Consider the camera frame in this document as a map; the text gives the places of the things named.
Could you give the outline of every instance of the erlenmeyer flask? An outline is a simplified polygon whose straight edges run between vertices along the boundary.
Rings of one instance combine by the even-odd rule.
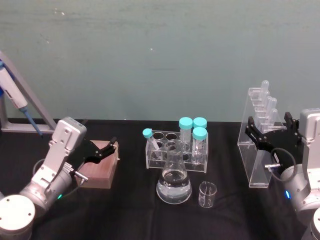
[[[185,143],[181,140],[170,141],[161,176],[156,185],[159,198],[168,204],[181,204],[188,200],[192,188],[183,161]]]

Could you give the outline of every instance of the test tube rack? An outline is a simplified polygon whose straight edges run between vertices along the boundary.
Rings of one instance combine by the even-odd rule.
[[[167,155],[168,148],[173,144],[175,144],[173,140],[180,138],[180,132],[152,130],[152,134],[154,139],[158,143],[159,150],[156,150],[149,141],[146,141],[146,146],[145,146],[146,168],[162,169],[165,166],[165,163],[167,160],[166,155]],[[190,144],[185,143],[185,151],[183,152],[183,162],[187,171],[203,172],[203,173],[207,172],[208,149],[209,149],[208,135],[206,136],[206,139],[205,139],[203,152],[199,153],[203,155],[203,159],[204,159],[203,163],[195,164],[192,162],[192,141]]]
[[[272,160],[269,152],[257,150],[256,145],[246,135],[248,118],[254,117],[256,127],[263,134],[275,130],[285,130],[286,127],[279,117],[276,105],[277,99],[270,96],[268,81],[263,81],[261,87],[249,88],[237,145],[250,188],[267,188],[269,186],[271,173],[265,169],[265,165],[271,164]]]

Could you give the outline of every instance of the black table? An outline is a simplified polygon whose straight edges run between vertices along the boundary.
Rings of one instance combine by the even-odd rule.
[[[300,240],[297,221],[282,185],[249,188],[237,147],[239,123],[210,122],[207,174],[188,172],[192,196],[180,205],[156,194],[161,171],[146,169],[144,128],[178,131],[172,121],[91,120],[87,137],[117,136],[118,162],[111,189],[81,188],[57,200],[34,224],[33,240]],[[32,177],[34,164],[48,151],[50,135],[0,136],[0,191],[17,194]],[[199,184],[217,185],[213,208],[198,205]]]

